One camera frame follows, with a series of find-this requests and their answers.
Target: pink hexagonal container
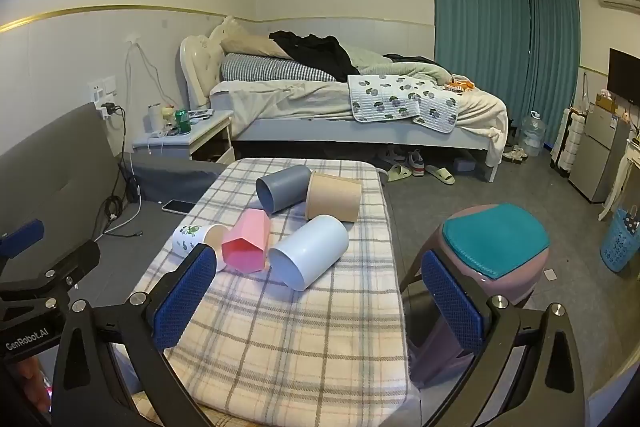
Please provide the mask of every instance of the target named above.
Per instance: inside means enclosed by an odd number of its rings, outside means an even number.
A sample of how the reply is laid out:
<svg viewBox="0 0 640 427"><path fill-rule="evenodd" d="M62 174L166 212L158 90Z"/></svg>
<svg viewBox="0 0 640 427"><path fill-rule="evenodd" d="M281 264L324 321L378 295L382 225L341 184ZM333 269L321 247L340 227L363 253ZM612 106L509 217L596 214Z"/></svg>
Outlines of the pink hexagonal container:
<svg viewBox="0 0 640 427"><path fill-rule="evenodd" d="M242 273L265 268L271 221L264 210L246 209L222 239L222 257L227 266Z"/></svg>

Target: gold wall trim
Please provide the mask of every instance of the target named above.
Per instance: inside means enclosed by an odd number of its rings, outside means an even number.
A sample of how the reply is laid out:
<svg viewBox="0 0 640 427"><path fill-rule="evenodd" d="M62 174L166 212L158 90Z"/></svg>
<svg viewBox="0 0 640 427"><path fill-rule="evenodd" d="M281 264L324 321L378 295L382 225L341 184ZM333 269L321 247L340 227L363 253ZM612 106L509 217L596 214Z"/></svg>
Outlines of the gold wall trim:
<svg viewBox="0 0 640 427"><path fill-rule="evenodd" d="M602 76L609 76L609 73L602 73L602 71L594 70L593 68L588 68L587 66L578 66L583 70L591 71L591 73L601 74Z"/></svg>
<svg viewBox="0 0 640 427"><path fill-rule="evenodd" d="M152 6L147 4L105 4L105 5L99 5L99 6L80 6L76 8L65 8L63 10L54 10L51 12L44 12L37 15L23 17L22 19L18 19L12 22L7 22L6 24L0 25L0 33L13 30L14 28L19 28L20 26L24 26L25 24L30 24L32 22L37 22L44 19L52 19L53 17L61 17L63 15L73 15L75 13L89 13L89 12L99 12L99 11L108 11L108 10L157 10L157 11L169 11L169 12L180 12L180 13L195 13L198 15L209 15L213 17L226 17L226 14L223 14L223 13L208 12L205 10L194 10L191 8L177 8L174 6ZM433 24L425 24L421 22L403 21L403 20L397 20L397 19L385 19L385 18L376 18L376 17L350 17L347 15L317 16L317 17L313 17L313 16L282 17L277 19L263 19L263 20L236 17L236 19L238 19L239 21L251 22L251 23L269 23L269 22L280 22L280 21L289 21L289 20L300 20L300 19L361 19L361 20L384 21L384 22L399 22L403 24L415 24L418 26L433 26Z"/></svg>

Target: nightstand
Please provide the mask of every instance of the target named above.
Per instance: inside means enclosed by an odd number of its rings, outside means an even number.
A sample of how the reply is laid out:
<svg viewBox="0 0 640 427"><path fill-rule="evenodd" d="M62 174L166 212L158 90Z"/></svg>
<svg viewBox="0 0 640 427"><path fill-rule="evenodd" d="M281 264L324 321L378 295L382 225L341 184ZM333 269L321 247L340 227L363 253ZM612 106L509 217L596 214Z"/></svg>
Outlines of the nightstand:
<svg viewBox="0 0 640 427"><path fill-rule="evenodd" d="M209 147L212 138L220 133L226 133L225 152L215 158L215 162L229 165L236 161L234 148L231 145L231 117L233 113L230 110L216 110L207 120L201 120L192 125L191 132L188 134L159 138L146 134L132 143L133 150L136 153L148 152L156 155L193 159L196 151L202 151Z"/></svg>

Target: smartphone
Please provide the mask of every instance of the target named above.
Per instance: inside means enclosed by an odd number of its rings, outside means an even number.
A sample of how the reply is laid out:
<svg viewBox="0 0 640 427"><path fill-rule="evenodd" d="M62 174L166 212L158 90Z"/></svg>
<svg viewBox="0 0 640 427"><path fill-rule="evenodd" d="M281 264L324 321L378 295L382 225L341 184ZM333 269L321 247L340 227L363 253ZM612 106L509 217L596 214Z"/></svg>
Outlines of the smartphone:
<svg viewBox="0 0 640 427"><path fill-rule="evenodd" d="M171 200L169 201L169 203L162 207L162 210L186 216L187 214L189 214L189 212L191 212L191 209L194 206L196 206L195 203L189 203L188 201Z"/></svg>

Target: printed paper cup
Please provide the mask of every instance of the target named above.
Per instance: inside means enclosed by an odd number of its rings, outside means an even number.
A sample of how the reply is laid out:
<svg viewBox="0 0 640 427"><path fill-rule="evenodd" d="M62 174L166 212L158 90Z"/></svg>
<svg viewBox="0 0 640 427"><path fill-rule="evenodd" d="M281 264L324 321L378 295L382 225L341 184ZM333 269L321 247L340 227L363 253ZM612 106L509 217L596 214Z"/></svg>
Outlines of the printed paper cup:
<svg viewBox="0 0 640 427"><path fill-rule="evenodd" d="M187 257L198 244L209 245L216 252L216 272L225 267L222 257L222 237L228 232L224 225L184 225L175 229L171 237L174 253Z"/></svg>

